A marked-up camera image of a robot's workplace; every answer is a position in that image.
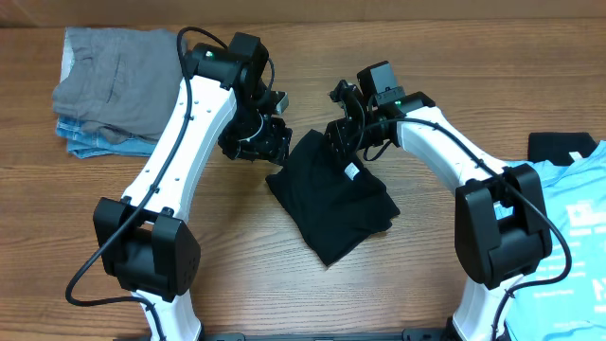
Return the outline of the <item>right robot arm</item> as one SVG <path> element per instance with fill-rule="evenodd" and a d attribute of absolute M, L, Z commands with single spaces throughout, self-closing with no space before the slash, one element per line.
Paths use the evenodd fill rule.
<path fill-rule="evenodd" d="M 329 93 L 345 112 L 326 136 L 341 160 L 392 144 L 421 160 L 454 196 L 454 248 L 468 278 L 445 327 L 409 329 L 405 340 L 505 340 L 510 288 L 552 251 L 542 186 L 528 165 L 510 167 L 448 122 L 422 92 L 406 94 L 389 62 Z"/>

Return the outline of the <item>black t-shirt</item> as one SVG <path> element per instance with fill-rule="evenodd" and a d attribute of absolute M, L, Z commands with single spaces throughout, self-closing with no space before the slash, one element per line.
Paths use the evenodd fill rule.
<path fill-rule="evenodd" d="M 316 130 L 301 138 L 266 183 L 327 267 L 369 236 L 388 230 L 401 214 L 385 184 L 359 158 L 340 163 Z"/>

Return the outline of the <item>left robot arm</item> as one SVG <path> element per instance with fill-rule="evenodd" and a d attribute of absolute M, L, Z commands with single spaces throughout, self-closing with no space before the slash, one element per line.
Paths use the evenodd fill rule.
<path fill-rule="evenodd" d="M 257 36 L 177 52 L 183 78 L 173 112 L 143 170 L 93 215 L 98 259 L 149 323 L 151 340 L 201 340 L 190 287 L 201 247 L 187 226 L 198 182 L 219 146 L 230 159 L 280 165 L 292 136 L 288 96 L 262 80 L 273 62 Z"/>

